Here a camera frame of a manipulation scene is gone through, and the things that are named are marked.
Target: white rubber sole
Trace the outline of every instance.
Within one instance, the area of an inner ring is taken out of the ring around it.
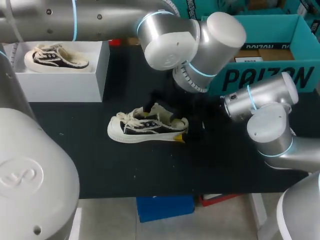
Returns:
[[[159,133],[152,135],[127,135],[122,132],[120,123],[113,121],[113,118],[109,122],[107,129],[109,137],[119,143],[124,144],[137,144],[146,141],[169,141],[174,142],[175,137],[183,134],[184,132],[170,132]]]
[[[90,73],[90,64],[81,69],[69,68],[69,67],[57,67],[57,66],[45,66],[34,62],[33,54],[35,51],[31,50],[24,56],[24,64],[31,71],[37,73]]]

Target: poizon logo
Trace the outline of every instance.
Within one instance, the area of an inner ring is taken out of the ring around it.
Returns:
[[[24,156],[6,160],[0,164],[0,198],[27,198],[39,190],[43,180],[43,169],[35,160]]]
[[[195,0],[186,0],[189,19],[197,20]]]

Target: black work mat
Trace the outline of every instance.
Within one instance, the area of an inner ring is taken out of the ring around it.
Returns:
[[[109,139],[110,118],[141,107],[166,73],[151,69],[139,46],[111,49],[103,103],[32,103],[47,134],[72,158],[80,198],[283,192],[307,173],[268,167],[246,124],[207,122],[206,141],[192,145]],[[320,98],[299,95],[290,123],[298,136],[320,137]]]

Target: canvas sneaker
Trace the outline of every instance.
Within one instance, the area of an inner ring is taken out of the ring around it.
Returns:
[[[90,72],[89,61],[79,52],[71,52],[61,44],[37,45],[24,56],[25,66],[38,73]]]
[[[186,118],[170,118],[172,112],[155,103],[150,113],[145,113],[143,107],[136,108],[126,114],[119,112],[113,116],[108,125],[108,135],[111,139],[126,144],[144,141],[176,141],[188,129]]]

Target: tiled floor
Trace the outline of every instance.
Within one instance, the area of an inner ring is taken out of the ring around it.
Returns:
[[[280,195],[264,194],[267,213]],[[80,200],[79,240],[256,240],[248,197],[240,196],[190,215],[140,223],[135,198]]]

